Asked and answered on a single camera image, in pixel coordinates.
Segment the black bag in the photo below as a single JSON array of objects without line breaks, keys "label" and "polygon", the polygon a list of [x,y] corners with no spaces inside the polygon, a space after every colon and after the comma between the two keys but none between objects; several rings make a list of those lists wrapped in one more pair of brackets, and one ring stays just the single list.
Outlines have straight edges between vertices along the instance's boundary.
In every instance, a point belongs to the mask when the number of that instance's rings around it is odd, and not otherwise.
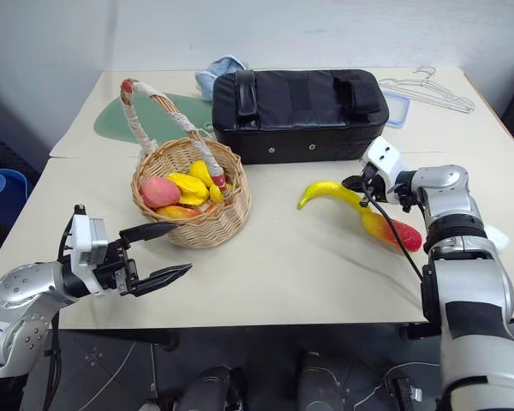
[{"label": "black bag", "polygon": [[363,70],[224,74],[213,86],[213,128],[245,164],[359,158],[388,120]]}]

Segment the fake fruit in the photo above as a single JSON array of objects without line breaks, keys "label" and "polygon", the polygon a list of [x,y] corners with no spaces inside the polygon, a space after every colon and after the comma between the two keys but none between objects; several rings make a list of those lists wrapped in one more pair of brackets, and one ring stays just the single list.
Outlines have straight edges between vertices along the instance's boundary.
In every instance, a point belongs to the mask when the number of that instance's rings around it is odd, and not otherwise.
[{"label": "fake fruit", "polygon": [[371,212],[369,207],[362,207],[360,205],[361,199],[358,194],[343,187],[343,185],[338,182],[315,182],[310,184],[302,194],[299,204],[297,204],[297,208],[303,208],[309,200],[320,195],[331,195],[336,199],[340,199],[345,203],[350,204],[359,212]]},{"label": "fake fruit", "polygon": [[[226,187],[229,190],[231,190],[232,184],[227,183]],[[223,202],[223,194],[221,193],[221,190],[219,190],[219,187],[217,187],[215,184],[213,184],[211,187],[209,187],[209,196],[212,198],[212,201],[214,203]]]},{"label": "fake fruit", "polygon": [[206,184],[206,187],[211,187],[213,185],[212,177],[209,175],[209,171],[207,170],[206,162],[204,160],[196,160],[190,166],[189,174],[192,177],[199,178]]},{"label": "fake fruit", "polygon": [[181,198],[181,191],[163,177],[151,177],[140,185],[140,196],[147,207],[158,208],[175,204]]},{"label": "fake fruit", "polygon": [[213,204],[210,204],[205,210],[204,212],[211,212],[213,210],[215,210],[215,207],[217,207],[217,203],[213,203]]},{"label": "fake fruit", "polygon": [[199,178],[183,173],[171,173],[165,178],[175,183],[181,190],[181,198],[177,201],[179,204],[199,206],[209,197],[206,184]]},{"label": "fake fruit", "polygon": [[[360,196],[338,182],[315,182],[309,185],[299,200],[297,208],[303,208],[309,200],[321,195],[331,195],[353,206],[360,212],[362,226],[370,235],[386,244],[400,247],[386,219],[382,215],[372,212],[369,207],[362,207]],[[392,220],[392,223],[408,251],[415,252],[421,248],[422,239],[419,231],[396,220]]]},{"label": "fake fruit", "polygon": [[180,205],[168,205],[156,210],[157,214],[169,218],[191,218],[201,214],[198,210],[192,208],[181,207]]}]

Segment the wicker basket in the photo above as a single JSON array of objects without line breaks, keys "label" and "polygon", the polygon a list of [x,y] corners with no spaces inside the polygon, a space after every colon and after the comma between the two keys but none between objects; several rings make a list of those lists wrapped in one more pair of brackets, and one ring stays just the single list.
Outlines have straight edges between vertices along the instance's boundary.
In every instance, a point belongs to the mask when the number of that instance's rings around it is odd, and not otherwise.
[{"label": "wicker basket", "polygon": [[[143,93],[153,99],[168,114],[174,113],[172,119],[176,122],[179,122],[181,117],[183,124],[180,125],[185,129],[187,128],[187,117],[181,115],[175,105],[163,93],[153,90],[149,85],[128,79],[123,82],[121,99],[129,126],[138,140],[141,138],[142,128],[139,124],[140,129],[134,130],[139,122],[134,120],[134,118],[136,119],[134,111],[131,118],[129,117],[126,105],[128,110],[133,110],[133,90],[141,91],[140,87],[133,85],[140,86],[141,84]],[[174,244],[192,248],[214,247],[229,240],[248,219],[251,203],[248,182],[240,157],[234,154],[229,147],[212,140],[202,139],[195,129],[190,129],[187,134],[188,138],[169,141],[158,149],[153,148],[152,142],[144,135],[147,141],[140,141],[140,143],[143,149],[147,148],[150,153],[147,151],[146,156],[135,170],[131,182],[133,200],[143,215],[150,220],[167,221],[179,226],[167,234],[168,240]],[[224,194],[225,200],[223,203],[218,203],[212,210],[204,211],[196,217],[183,219],[163,217],[145,205],[140,196],[139,187],[147,178],[152,176],[164,176],[172,172],[188,173],[190,165],[200,158],[199,153],[194,148],[193,140],[205,141],[212,155],[223,167],[226,180],[232,185],[232,189],[226,195]]]}]

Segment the container lid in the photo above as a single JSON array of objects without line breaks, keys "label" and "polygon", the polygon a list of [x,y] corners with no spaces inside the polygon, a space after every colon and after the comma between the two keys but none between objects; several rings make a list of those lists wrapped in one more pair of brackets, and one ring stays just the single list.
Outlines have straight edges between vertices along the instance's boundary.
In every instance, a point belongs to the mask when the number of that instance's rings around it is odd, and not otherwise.
[{"label": "container lid", "polygon": [[389,116],[386,121],[387,126],[401,128],[405,124],[408,115],[409,98],[394,92],[385,92],[386,104],[388,105]]}]

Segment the wire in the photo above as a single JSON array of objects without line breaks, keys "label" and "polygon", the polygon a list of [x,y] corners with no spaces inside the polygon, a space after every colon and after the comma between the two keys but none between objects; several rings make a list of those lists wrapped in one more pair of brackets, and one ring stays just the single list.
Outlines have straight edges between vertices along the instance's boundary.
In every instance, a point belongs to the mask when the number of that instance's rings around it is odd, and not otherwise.
[{"label": "wire", "polygon": [[422,361],[410,361],[410,362],[404,362],[403,364],[398,364],[396,366],[392,366],[391,368],[388,369],[387,372],[385,372],[385,374],[383,374],[383,377],[381,378],[381,383],[377,386],[374,387],[374,390],[371,391],[368,396],[366,396],[365,398],[362,398],[359,402],[355,403],[354,404],[354,407],[352,408],[353,411],[356,411],[356,409],[358,407],[360,407],[364,402],[366,402],[367,400],[369,400],[369,398],[371,398],[372,396],[375,395],[375,393],[377,392],[377,390],[380,390],[380,388],[386,384],[386,377],[388,377],[388,375],[398,369],[398,368],[401,368],[403,366],[439,366],[439,364],[436,364],[434,362],[422,362]]},{"label": "wire", "polygon": [[[63,255],[65,250],[65,244],[67,242],[67,237],[70,235],[70,229],[72,228],[72,220],[73,217],[70,218],[65,230],[63,231],[63,235],[61,236],[61,240],[59,242],[59,250],[57,251],[57,261],[62,263],[64,261]],[[44,406],[42,407],[43,411],[48,411],[50,409],[51,403],[53,402],[53,398],[57,393],[57,389],[59,388],[59,383],[61,381],[61,374],[63,373],[63,363],[61,360],[61,344],[59,342],[59,312],[55,314],[53,319],[51,320],[51,350],[48,355],[50,356],[50,369],[48,371],[48,381],[45,387],[45,399]]]},{"label": "wire", "polygon": [[390,226],[390,228],[392,230],[392,233],[394,234],[394,237],[396,237],[396,241],[397,241],[398,245],[400,246],[400,248],[402,248],[403,255],[405,255],[406,259],[408,259],[409,263],[413,267],[413,270],[415,270],[415,274],[419,277],[419,280],[422,281],[422,274],[419,271],[419,269],[417,268],[417,266],[415,265],[415,261],[413,261],[413,259],[409,255],[407,248],[405,247],[405,245],[403,244],[402,239],[400,238],[400,234],[397,232],[396,227],[394,227],[394,223],[392,222],[392,220],[388,216],[388,214],[386,214],[386,211],[383,210],[383,207],[381,207],[379,205],[379,203],[377,203],[377,201],[375,201],[373,196],[368,192],[368,188],[366,187],[366,183],[364,181],[362,181],[362,191],[365,194],[365,196],[368,198],[369,202],[371,204],[373,204],[375,206],[375,208],[377,210],[379,210],[379,212],[383,215],[383,217],[385,218],[386,222]]},{"label": "wire", "polygon": [[120,364],[120,366],[118,367],[118,369],[116,370],[116,372],[114,374],[112,374],[112,377],[105,383],[105,385],[103,385],[101,387],[101,389],[99,391],[97,391],[97,394],[95,394],[91,400],[89,400],[88,402],[86,402],[78,411],[83,411],[84,409],[86,409],[87,407],[89,407],[91,405],[92,402],[95,401],[95,399],[101,395],[101,393],[106,389],[106,387],[109,386],[109,384],[114,380],[114,378],[117,377],[117,375],[120,373],[120,371],[123,369],[123,366],[126,365],[126,362],[128,362],[128,359],[129,359],[129,356],[131,355],[131,352],[134,350],[135,348],[135,345],[137,345],[137,342],[134,342],[133,344],[131,344],[131,348],[129,349],[128,353],[126,354],[126,357],[123,359],[122,361],[122,364]]},{"label": "wire", "polygon": [[59,388],[63,363],[61,361],[61,344],[59,343],[59,312],[51,320],[51,350],[50,350],[50,369],[48,372],[48,382],[45,387],[45,399],[43,411],[50,409],[53,398]]},{"label": "wire", "polygon": [[154,344],[151,342],[151,363],[152,363],[152,391],[154,392],[154,396],[158,400],[158,382],[156,381],[156,360],[154,358]]}]

